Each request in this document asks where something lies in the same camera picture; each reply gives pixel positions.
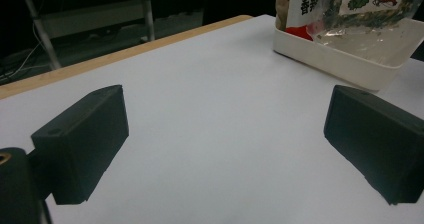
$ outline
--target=white table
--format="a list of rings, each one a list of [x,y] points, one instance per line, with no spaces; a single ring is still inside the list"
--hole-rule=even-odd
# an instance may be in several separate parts
[[[0,100],[0,147],[87,93],[122,84],[130,136],[67,223],[423,223],[424,201],[389,206],[324,138],[335,84],[272,50],[261,16]],[[424,118],[424,63],[377,93]]]

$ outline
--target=white tray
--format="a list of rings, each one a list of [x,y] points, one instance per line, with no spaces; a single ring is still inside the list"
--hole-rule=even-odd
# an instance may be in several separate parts
[[[404,19],[396,31],[375,35],[385,41],[367,52],[366,58],[359,57],[361,54],[355,55],[355,51],[349,48],[352,43],[364,44],[367,40],[346,42],[340,39],[337,45],[340,50],[336,50],[278,29],[275,29],[274,50],[365,89],[377,91],[393,80],[402,65],[421,44],[424,37],[424,23]],[[379,63],[373,61],[381,57],[386,58],[379,60]]]

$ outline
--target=white tabletop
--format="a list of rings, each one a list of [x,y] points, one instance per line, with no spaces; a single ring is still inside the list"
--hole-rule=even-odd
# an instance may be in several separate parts
[[[390,206],[325,139],[335,84],[272,50],[261,16],[0,100],[0,147],[87,93],[122,84],[130,136],[67,223],[423,223],[423,198]],[[424,63],[377,93],[424,118]]]

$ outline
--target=wooden table edge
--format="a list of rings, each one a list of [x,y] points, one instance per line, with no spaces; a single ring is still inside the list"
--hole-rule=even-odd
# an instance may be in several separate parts
[[[10,97],[22,92],[36,89],[72,76],[79,75],[81,73],[109,65],[111,63],[145,53],[166,45],[170,45],[179,41],[186,40],[191,37],[195,37],[210,31],[217,30],[238,22],[242,22],[252,18],[248,15],[240,15],[230,19],[226,19],[220,22],[212,23],[209,25],[201,26],[189,31],[178,33],[169,37],[158,39],[152,42],[144,43],[138,46],[130,47],[124,50],[113,52],[101,57],[93,58],[81,63],[77,63],[71,66],[63,67],[58,70],[43,73],[34,77],[30,77],[21,81],[13,82],[0,86],[0,99]]]

